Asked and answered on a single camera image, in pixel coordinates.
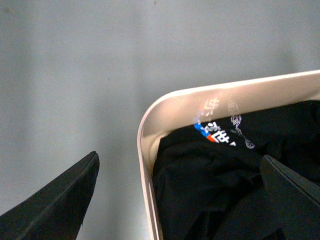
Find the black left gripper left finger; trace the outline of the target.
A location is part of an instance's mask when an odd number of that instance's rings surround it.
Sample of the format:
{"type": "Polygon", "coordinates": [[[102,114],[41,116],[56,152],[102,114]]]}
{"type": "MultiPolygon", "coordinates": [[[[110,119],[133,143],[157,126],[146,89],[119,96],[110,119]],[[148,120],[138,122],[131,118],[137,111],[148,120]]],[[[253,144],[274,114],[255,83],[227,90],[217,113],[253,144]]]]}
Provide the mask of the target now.
{"type": "Polygon", "coordinates": [[[75,240],[100,168],[92,151],[29,198],[0,216],[2,240],[75,240]]]}

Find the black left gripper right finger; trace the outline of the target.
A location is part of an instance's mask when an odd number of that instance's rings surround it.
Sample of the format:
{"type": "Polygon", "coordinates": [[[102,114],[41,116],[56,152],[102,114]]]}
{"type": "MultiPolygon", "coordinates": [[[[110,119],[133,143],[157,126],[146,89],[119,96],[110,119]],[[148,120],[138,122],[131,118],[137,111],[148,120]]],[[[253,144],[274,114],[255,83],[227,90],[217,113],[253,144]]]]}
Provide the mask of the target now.
{"type": "Polygon", "coordinates": [[[265,155],[260,173],[287,240],[320,238],[320,187],[265,155]]]}

